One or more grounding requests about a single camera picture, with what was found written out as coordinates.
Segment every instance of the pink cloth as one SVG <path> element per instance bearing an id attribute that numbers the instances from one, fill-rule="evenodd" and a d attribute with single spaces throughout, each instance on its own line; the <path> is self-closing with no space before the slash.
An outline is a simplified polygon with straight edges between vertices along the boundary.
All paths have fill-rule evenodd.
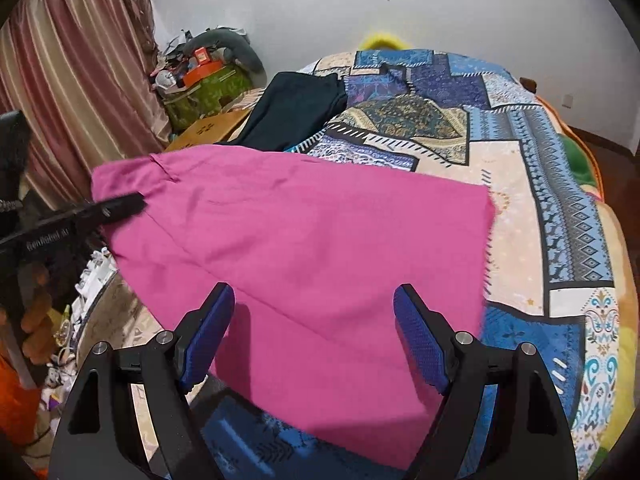
<path id="1" fill-rule="evenodd" d="M 240 146 L 105 164 L 95 200 L 139 191 L 108 233 L 124 279 L 165 328 L 216 282 L 236 314 L 211 371 L 260 408 L 407 468 L 441 397 L 412 375 L 392 298 L 411 283 L 479 334 L 488 189 Z"/>

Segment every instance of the pink curtain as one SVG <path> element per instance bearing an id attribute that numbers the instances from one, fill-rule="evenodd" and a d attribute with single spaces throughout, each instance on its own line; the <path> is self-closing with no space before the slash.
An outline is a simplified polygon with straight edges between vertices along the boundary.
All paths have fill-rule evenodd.
<path id="1" fill-rule="evenodd" d="M 90 197 L 108 160 L 161 151 L 168 118 L 146 74 L 149 0 L 20 0 L 0 30 L 0 111 L 25 113 L 26 173 L 49 206 Z"/>

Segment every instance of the white wall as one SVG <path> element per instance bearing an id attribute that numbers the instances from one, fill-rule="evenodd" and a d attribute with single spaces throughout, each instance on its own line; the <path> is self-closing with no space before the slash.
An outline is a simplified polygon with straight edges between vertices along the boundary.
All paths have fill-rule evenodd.
<path id="1" fill-rule="evenodd" d="M 175 31 L 167 29 L 167 26 L 162 20 L 162 13 L 158 11 L 153 0 L 151 0 L 151 9 L 154 14 L 154 37 L 156 38 L 156 43 L 160 46 L 160 49 L 164 50 L 165 45 L 168 45 L 170 41 L 177 36 L 177 34 L 172 35 L 172 32 Z"/>
<path id="2" fill-rule="evenodd" d="M 608 0 L 153 0 L 169 32 L 244 27 L 268 76 L 385 30 L 537 80 L 572 126 L 635 151 L 640 52 Z M 574 95 L 570 110 L 564 94 Z"/>
<path id="3" fill-rule="evenodd" d="M 636 114 L 634 132 L 631 137 L 631 142 L 629 143 L 629 148 L 631 149 L 631 152 L 635 154 L 639 146 L 640 146 L 640 106 L 638 107 L 638 113 Z"/>

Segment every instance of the black handle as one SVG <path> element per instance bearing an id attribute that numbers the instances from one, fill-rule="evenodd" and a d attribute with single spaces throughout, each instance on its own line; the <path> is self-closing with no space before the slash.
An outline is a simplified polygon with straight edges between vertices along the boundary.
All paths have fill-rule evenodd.
<path id="1" fill-rule="evenodd" d="M 0 471 L 2 478 L 12 480 L 38 480 L 36 473 L 26 464 L 15 446 L 9 442 L 6 435 L 0 430 Z"/>
<path id="2" fill-rule="evenodd" d="M 22 330 L 20 323 L 24 316 L 24 305 L 18 277 L 15 274 L 7 276 L 0 282 L 0 304 L 4 308 L 9 324 L 2 330 L 2 339 L 10 361 L 20 377 L 20 384 L 25 390 L 41 388 L 47 378 L 47 365 L 35 365 L 22 353 L 22 344 L 28 334 Z"/>

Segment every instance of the cardboard box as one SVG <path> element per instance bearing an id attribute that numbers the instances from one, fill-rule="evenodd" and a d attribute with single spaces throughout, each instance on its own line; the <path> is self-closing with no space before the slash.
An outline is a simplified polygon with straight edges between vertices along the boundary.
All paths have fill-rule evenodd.
<path id="1" fill-rule="evenodd" d="M 180 137 L 165 149 L 174 152 L 200 144 L 214 144 L 227 139 L 247 118 L 251 110 L 234 110 L 213 117 L 198 119 L 189 126 Z"/>

